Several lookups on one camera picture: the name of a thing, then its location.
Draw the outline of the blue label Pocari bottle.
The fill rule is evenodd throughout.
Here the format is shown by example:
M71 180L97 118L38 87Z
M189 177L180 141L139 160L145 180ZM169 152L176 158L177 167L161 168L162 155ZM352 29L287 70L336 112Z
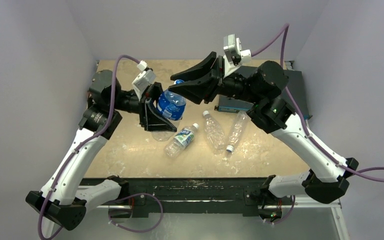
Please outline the blue label Pocari bottle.
M186 104L186 99L183 96L166 89L159 96L156 109L165 118L172 121L179 121L183 117Z

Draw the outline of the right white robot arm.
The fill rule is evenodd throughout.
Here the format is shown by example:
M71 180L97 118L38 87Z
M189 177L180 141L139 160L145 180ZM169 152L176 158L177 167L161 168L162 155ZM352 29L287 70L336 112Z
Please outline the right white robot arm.
M211 52L197 65L173 74L171 80L180 83L169 90L195 104L207 104L217 95L252 103L247 115L254 125L286 144L309 166L297 175L271 176L260 191L264 202L307 195L329 204L344 196L358 162L334 155L316 142L297 110L281 96L289 78L277 62L265 61L249 77L239 75L237 70L251 58L249 50L225 55Z

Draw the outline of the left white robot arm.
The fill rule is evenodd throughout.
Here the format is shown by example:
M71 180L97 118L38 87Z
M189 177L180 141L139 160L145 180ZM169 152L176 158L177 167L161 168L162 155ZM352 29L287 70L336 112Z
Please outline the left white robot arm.
M118 205L128 201L129 184L117 176L110 176L87 190L78 187L121 122L122 111L137 114L140 126L147 132L177 130L155 107L163 92L162 85L155 79L153 70L146 68L134 79L131 90L123 90L111 70L93 75L88 107L71 147L49 181L40 190L29 192L25 199L42 218L71 231L88 211L110 201Z

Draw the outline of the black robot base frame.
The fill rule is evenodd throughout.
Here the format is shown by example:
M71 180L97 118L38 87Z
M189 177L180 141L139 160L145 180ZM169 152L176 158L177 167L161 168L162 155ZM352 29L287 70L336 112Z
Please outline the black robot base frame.
M293 200L277 198L268 190L271 177L125 178L128 186L116 200L102 206L133 208L134 218L150 213L240 214L244 217L280 217Z

